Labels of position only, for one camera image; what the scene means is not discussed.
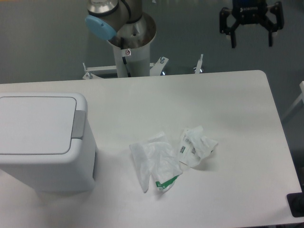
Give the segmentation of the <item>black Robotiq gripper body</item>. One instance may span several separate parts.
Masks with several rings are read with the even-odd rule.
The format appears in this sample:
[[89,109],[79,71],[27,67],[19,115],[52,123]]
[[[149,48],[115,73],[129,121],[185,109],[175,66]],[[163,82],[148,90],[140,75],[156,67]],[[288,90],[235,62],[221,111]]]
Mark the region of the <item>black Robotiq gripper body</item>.
[[241,25],[258,24],[266,19],[265,0],[233,0],[232,15]]

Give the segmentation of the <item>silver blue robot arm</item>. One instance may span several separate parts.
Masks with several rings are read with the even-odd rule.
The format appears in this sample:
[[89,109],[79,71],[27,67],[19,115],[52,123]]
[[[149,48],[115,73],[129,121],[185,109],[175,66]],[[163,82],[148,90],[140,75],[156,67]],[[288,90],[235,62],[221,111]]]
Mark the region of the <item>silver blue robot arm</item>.
[[[219,32],[230,36],[236,47],[235,31],[239,25],[260,24],[268,31],[268,45],[273,45],[272,34],[285,25],[280,1],[268,5],[265,0],[234,0],[232,9],[223,7],[219,13]],[[144,12],[141,0],[89,0],[85,23],[98,38],[113,40],[127,24],[140,21]]]

